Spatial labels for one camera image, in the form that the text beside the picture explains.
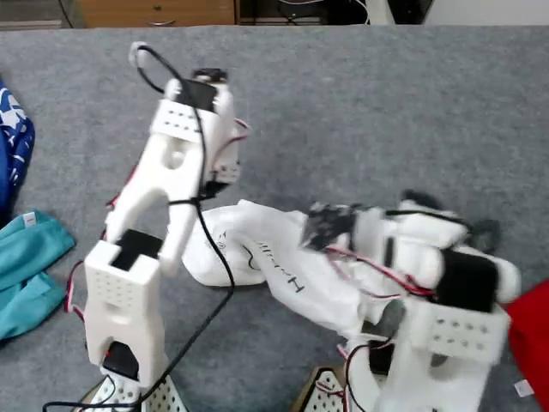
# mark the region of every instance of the white plastic bag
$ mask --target white plastic bag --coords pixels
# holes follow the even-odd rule
[[[238,285],[267,281],[273,296],[292,311],[345,337],[360,333],[364,320],[377,323],[387,300],[372,300],[338,275],[322,253],[299,245],[306,216],[240,201],[204,213],[208,229],[231,266]],[[228,286],[219,259],[196,225],[183,256],[200,283]],[[372,271],[372,280],[379,274]]]

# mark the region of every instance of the wooden drawer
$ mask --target wooden drawer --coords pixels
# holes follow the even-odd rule
[[[234,0],[80,0],[87,27],[235,24]]]

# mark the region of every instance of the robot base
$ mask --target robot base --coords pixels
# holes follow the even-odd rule
[[[109,379],[105,379],[103,384],[95,392],[91,403],[124,403],[128,402],[127,394],[124,390],[116,390]],[[94,409],[99,412],[112,412],[117,409],[103,408]],[[120,411],[126,411],[126,408],[121,408]],[[143,402],[141,409],[136,409],[139,412],[188,412],[185,408],[178,390],[173,384],[172,379],[168,376],[166,382],[151,395],[147,401]]]

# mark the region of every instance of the red object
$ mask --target red object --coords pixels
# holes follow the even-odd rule
[[[507,306],[509,343],[541,408],[549,411],[549,280]]]

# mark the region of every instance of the wire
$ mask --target wire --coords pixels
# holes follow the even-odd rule
[[[408,284],[408,283],[404,282],[402,279],[399,278],[399,276],[396,273],[388,270],[387,268],[385,268],[383,266],[380,266],[380,265],[376,264],[374,261],[372,261],[368,257],[361,257],[361,256],[357,255],[356,253],[354,253],[352,251],[346,251],[346,250],[343,250],[343,249],[341,249],[339,247],[336,247],[336,246],[328,246],[326,248],[326,251],[333,251],[333,252],[336,252],[336,253],[340,253],[343,256],[349,256],[351,258],[355,258],[359,262],[362,262],[364,264],[368,264],[373,269],[375,269],[378,272],[382,273],[383,275],[387,276],[393,282],[398,283],[401,287],[403,287],[410,294],[413,294],[413,295],[416,295],[416,296],[423,296],[423,297],[433,296],[435,294],[435,292],[430,290],[430,289],[422,288],[420,286],[413,285],[413,284],[411,285],[411,284]]]
[[[328,396],[343,397],[343,391],[334,391],[322,382],[315,381],[315,386],[320,392],[324,392]]]
[[[385,210],[385,215],[388,217],[404,216],[404,215],[425,215],[425,216],[434,217],[436,219],[440,219],[441,221],[449,221],[451,223],[462,225],[469,232],[473,230],[471,225],[469,225],[466,221],[464,221],[463,219],[460,219],[459,217],[447,216],[441,213],[428,212],[426,210]]]
[[[393,334],[391,334],[391,336],[389,336],[386,340],[381,341],[380,343],[377,343],[375,345],[372,343],[379,342],[379,341],[368,341],[368,343],[359,345],[355,347],[347,357],[347,361],[345,362],[345,387],[347,388],[349,395],[351,395],[351,398],[354,404],[357,405],[360,412],[366,412],[366,410],[362,408],[362,406],[360,406],[359,402],[357,401],[357,398],[354,396],[353,388],[351,387],[351,382],[349,380],[349,368],[351,366],[351,361],[353,360],[353,357],[357,354],[357,352],[359,352],[359,350],[361,350],[362,348],[370,348],[371,350],[387,348],[391,344],[391,341],[393,340],[395,333],[396,331],[393,332]]]
[[[117,385],[114,382],[114,379],[111,377],[111,375],[106,375],[106,378],[111,381],[112,391],[108,397],[106,397],[105,399],[103,399],[101,402],[98,403],[99,405],[105,405],[105,403],[107,403],[109,399],[111,399],[114,396],[114,394],[117,392]],[[78,409],[78,412],[82,412],[83,410],[86,410],[86,409],[89,409],[89,408],[80,408]]]
[[[170,364],[167,366],[166,370],[160,375],[160,377],[156,380],[156,382],[150,387],[150,389],[145,392],[144,395],[140,395],[139,398],[134,401],[133,403],[78,403],[78,402],[65,402],[65,401],[53,401],[45,403],[42,406],[42,412],[47,412],[48,408],[52,406],[61,406],[61,407],[71,407],[71,408],[86,408],[86,409],[101,409],[101,408],[134,408],[135,406],[140,405],[141,403],[145,402],[149,397],[153,395],[153,393],[162,385],[165,381],[168,375],[173,371],[173,369],[177,366],[177,364],[183,359],[183,357],[187,354],[189,349],[192,347],[193,343],[196,341],[196,339],[204,332],[204,330],[208,327],[208,325],[214,320],[214,318],[221,312],[221,310],[225,307],[227,302],[232,298],[234,294],[234,288],[235,288],[235,282],[234,277],[231,272],[231,268],[229,266],[229,263],[226,261],[225,257],[221,253],[219,247],[215,243],[214,239],[212,238],[211,233],[208,230],[208,227],[206,226],[206,222],[204,220],[204,216],[202,215],[202,209],[200,205],[200,201],[202,199],[202,188],[203,188],[203,178],[204,178],[204,170],[206,168],[206,159],[207,159],[207,149],[206,149],[206,138],[204,136],[204,131],[202,128],[202,120],[200,118],[200,115],[198,113],[198,110],[196,109],[196,101],[195,98],[190,91],[189,85],[187,81],[173,68],[173,66],[165,60],[158,52],[156,52],[154,49],[149,47],[148,45],[140,45],[137,48],[137,51],[139,50],[145,50],[149,52],[153,57],[155,57],[176,79],[178,79],[181,82],[182,88],[185,93],[188,94],[188,97],[190,99],[190,103],[192,105],[193,111],[195,113],[196,122],[198,125],[198,130],[200,132],[201,136],[201,143],[202,143],[202,169],[200,172],[200,180],[198,183],[198,189],[196,191],[196,197],[186,200],[178,200],[174,202],[170,202],[170,206],[173,206],[174,204],[192,204],[196,208],[196,215],[198,217],[198,220],[202,226],[202,230],[204,231],[204,234],[206,235],[206,239],[208,240],[208,243],[212,246],[214,249],[215,254],[220,259],[221,263],[223,264],[223,267],[226,270],[227,276],[229,277],[230,281],[230,288],[228,292],[226,293],[225,297],[221,302],[214,308],[214,310],[203,320],[203,322],[200,324],[200,326],[195,330],[195,332],[191,335],[191,337],[187,340],[187,343],[179,350],[178,354],[172,359]]]
[[[65,9],[65,6],[63,4],[63,0],[57,0],[57,2],[59,3],[59,8],[61,9],[61,13],[63,13],[63,17],[67,21],[67,24],[69,25],[69,27],[75,28],[72,25],[72,22],[70,21],[69,15],[67,14],[67,10]]]
[[[344,277],[348,281],[351,281],[351,276],[345,273],[345,271],[341,268],[339,264],[337,264],[333,259],[330,258],[330,256],[326,257],[328,259],[328,262],[330,266],[340,275],[341,277]],[[380,300],[394,300],[401,297],[401,294],[374,294],[373,292],[370,292],[367,289],[359,288],[359,291],[367,296],[370,296],[373,299],[380,299]]]
[[[366,6],[366,4],[362,3],[360,0],[354,0],[354,1],[360,4],[360,6],[363,7],[366,12],[366,21],[364,22],[364,24],[370,23],[370,13],[368,13],[368,6]]]
[[[72,304],[72,295],[75,289],[74,277],[75,277],[76,270],[83,263],[84,263],[83,260],[79,260],[78,262],[75,263],[75,265],[70,270],[69,279],[67,281],[67,286],[65,288],[65,299],[63,302],[64,311],[67,313],[71,313],[71,312],[76,313],[76,315],[78,316],[78,318],[80,318],[82,322],[84,321],[84,311],[79,306]]]

